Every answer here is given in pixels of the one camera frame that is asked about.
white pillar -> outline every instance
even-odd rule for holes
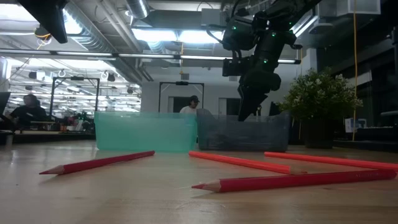
[[[0,57],[0,92],[8,91],[10,85],[7,80],[11,76],[11,64],[7,59]]]

gray plastic bin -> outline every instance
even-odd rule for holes
[[[198,143],[202,150],[285,152],[289,141],[290,113],[249,117],[212,115],[197,109]]]

green plant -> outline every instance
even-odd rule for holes
[[[314,69],[295,78],[279,109],[289,110],[295,119],[340,119],[362,106],[355,88],[342,75],[331,76],[330,68]]]

wooden pencil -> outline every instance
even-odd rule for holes
[[[273,177],[246,177],[219,179],[192,186],[193,189],[214,192],[236,192],[244,190],[278,189],[307,185],[340,184],[395,178],[394,170],[366,170],[354,172],[335,172],[327,174],[283,175]]]
[[[306,174],[307,172],[292,168],[291,166],[281,165],[281,164],[274,164],[270,162],[262,162],[262,161],[252,161],[249,159],[240,159],[235,157],[228,157],[228,156],[220,156],[216,154],[204,153],[204,152],[196,152],[190,151],[190,156],[201,158],[201,159],[209,159],[212,161],[218,162],[225,162],[228,164],[234,164],[239,166],[245,166],[255,169],[262,169],[268,170],[273,172],[278,172],[281,174]]]
[[[323,162],[327,164],[338,164],[346,166],[363,167],[370,169],[392,169],[398,171],[398,164],[391,164],[386,162],[372,162],[372,161],[361,161],[355,159],[342,159],[324,156],[307,156],[300,154],[290,154],[290,153],[279,153],[279,152],[265,152],[267,157],[277,157],[283,159],[296,159],[301,161],[310,162]]]
[[[123,156],[109,157],[104,159],[94,159],[92,161],[76,162],[73,164],[66,164],[54,167],[52,169],[41,172],[40,174],[70,174],[72,172],[78,172],[82,170],[92,169],[95,167],[101,167],[108,164],[113,164],[115,162],[130,161],[133,159],[138,159],[146,156],[153,156],[155,151],[138,152]]]

computer monitor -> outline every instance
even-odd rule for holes
[[[6,109],[10,95],[11,95],[10,92],[0,93],[0,114],[3,114],[4,110]]]

